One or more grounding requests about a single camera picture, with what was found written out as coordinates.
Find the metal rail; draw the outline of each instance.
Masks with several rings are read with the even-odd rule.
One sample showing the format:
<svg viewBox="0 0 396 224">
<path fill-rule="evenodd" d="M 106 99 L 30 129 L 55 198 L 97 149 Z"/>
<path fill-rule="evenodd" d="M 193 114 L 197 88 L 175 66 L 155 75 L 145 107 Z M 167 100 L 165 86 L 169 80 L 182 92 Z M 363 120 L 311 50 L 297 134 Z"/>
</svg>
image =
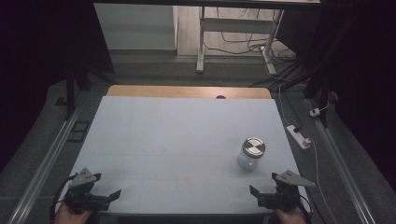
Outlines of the metal rail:
<svg viewBox="0 0 396 224">
<path fill-rule="evenodd" d="M 312 108 L 309 100 L 306 100 L 306 102 L 309 107 Z M 345 163 L 343 156 L 338 149 L 338 146 L 335 144 L 332 138 L 332 134 L 330 133 L 329 129 L 324 128 L 323 124 L 318 119 L 315 119 L 315 123 L 322 140 L 325 143 L 330 156 L 332 157 L 332 162 L 334 162 L 335 168 L 337 169 L 337 172 L 340 175 L 344 186 L 346 187 L 346 191 L 348 192 L 353 205 L 355 206 L 358 216 L 361 218 L 361 223 L 375 224 L 376 222 L 373 213 L 370 210 L 367 202 L 364 200 L 361 190 L 356 184 L 356 181 L 353 178 L 352 173 L 350 173 L 349 168 L 347 167 L 347 164 Z"/>
<path fill-rule="evenodd" d="M 73 124 L 78 117 L 82 105 L 86 101 L 87 94 L 88 93 L 86 92 L 81 93 L 81 96 L 78 99 L 78 106 L 76 110 L 71 115 L 70 119 L 64 122 L 62 129 L 59 131 L 55 140 L 52 142 L 49 151 L 40 163 L 38 169 L 35 171 L 35 175 L 27 186 L 25 192 L 21 196 L 21 199 L 15 207 L 15 210 L 12 213 L 7 224 L 25 222 L 30 211 L 32 210 L 33 205 L 35 204 L 35 200 L 37 199 L 40 190 L 43 188 L 44 183 L 50 174 L 53 164 L 56 162 L 56 159 L 58 158 L 58 155 L 61 152 L 62 147 L 64 146 L 67 135 L 70 133 L 70 130 L 72 129 Z"/>
</svg>

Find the hand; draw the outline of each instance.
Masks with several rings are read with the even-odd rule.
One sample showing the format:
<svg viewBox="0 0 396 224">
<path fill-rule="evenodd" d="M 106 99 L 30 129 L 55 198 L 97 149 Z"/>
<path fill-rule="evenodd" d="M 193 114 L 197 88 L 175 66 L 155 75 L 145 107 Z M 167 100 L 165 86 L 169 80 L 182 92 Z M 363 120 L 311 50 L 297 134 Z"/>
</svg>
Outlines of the hand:
<svg viewBox="0 0 396 224">
<path fill-rule="evenodd" d="M 61 203 L 55 216 L 55 224 L 85 224 L 92 212 L 85 211 L 80 215 L 73 212 L 65 203 Z"/>
<path fill-rule="evenodd" d="M 289 212 L 280 209 L 275 209 L 281 224 L 306 224 L 304 213 L 299 207 L 294 208 Z"/>
</svg>

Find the metal stand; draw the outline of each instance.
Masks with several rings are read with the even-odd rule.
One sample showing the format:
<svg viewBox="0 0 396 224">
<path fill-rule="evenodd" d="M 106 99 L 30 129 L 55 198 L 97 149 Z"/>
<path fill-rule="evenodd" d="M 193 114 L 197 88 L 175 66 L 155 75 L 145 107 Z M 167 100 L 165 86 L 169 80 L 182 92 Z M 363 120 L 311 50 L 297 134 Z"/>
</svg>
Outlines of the metal stand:
<svg viewBox="0 0 396 224">
<path fill-rule="evenodd" d="M 264 57 L 265 65 L 267 66 L 267 71 L 270 75 L 276 74 L 274 65 L 271 63 L 270 50 L 271 50 L 271 46 L 274 42 L 277 27 L 279 26 L 279 22 L 280 22 L 282 13 L 283 13 L 283 10 L 278 10 L 278 9 L 275 10 L 274 24 L 272 25 L 272 30 L 271 30 L 270 36 L 268 37 L 267 44 L 266 44 L 264 50 L 262 51 L 262 57 Z"/>
<path fill-rule="evenodd" d="M 276 9 L 273 21 L 257 20 L 238 20 L 238 19 L 221 19 L 206 18 L 205 7 L 200 8 L 200 39 L 198 46 L 197 73 L 204 72 L 204 34 L 207 32 L 229 32 L 229 33 L 246 33 L 246 34 L 266 34 L 269 35 L 265 48 L 262 49 L 262 56 L 271 75 L 276 74 L 274 65 L 271 63 L 269 56 L 271 46 L 276 36 L 277 27 L 280 22 L 283 10 Z"/>
</svg>

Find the table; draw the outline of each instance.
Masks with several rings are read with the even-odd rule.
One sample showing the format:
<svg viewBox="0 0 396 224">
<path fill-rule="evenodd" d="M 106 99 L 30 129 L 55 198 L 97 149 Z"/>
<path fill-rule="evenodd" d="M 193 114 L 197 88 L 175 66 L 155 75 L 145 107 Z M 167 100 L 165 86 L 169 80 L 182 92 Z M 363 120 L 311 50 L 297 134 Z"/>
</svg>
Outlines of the table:
<svg viewBox="0 0 396 224">
<path fill-rule="evenodd" d="M 102 173 L 93 194 L 122 189 L 110 215 L 272 213 L 257 206 L 248 186 L 275 193 L 271 173 L 298 169 L 270 98 L 266 89 L 113 86 L 72 174 L 84 167 Z M 258 168 L 246 172 L 236 158 L 250 136 L 267 149 Z"/>
<path fill-rule="evenodd" d="M 278 0 L 276 2 L 295 3 L 295 4 L 320 4 L 319 0 Z M 197 56 L 197 73 L 204 72 L 204 34 L 205 32 L 230 32 L 230 33 L 249 33 L 249 34 L 266 34 L 267 43 L 262 47 L 262 57 L 269 75 L 275 75 L 276 70 L 269 55 L 283 10 L 276 9 L 271 21 L 257 20 L 238 20 L 223 18 L 206 18 L 205 7 L 200 9 L 200 38 Z"/>
</svg>

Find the white wall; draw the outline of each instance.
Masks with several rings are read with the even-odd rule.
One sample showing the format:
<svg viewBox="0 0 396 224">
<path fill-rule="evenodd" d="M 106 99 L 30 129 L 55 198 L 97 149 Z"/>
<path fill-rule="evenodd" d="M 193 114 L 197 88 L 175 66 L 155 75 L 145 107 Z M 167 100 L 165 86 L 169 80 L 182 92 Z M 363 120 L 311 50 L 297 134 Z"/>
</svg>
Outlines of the white wall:
<svg viewBox="0 0 396 224">
<path fill-rule="evenodd" d="M 108 49 L 176 49 L 172 6 L 94 4 Z"/>
</svg>

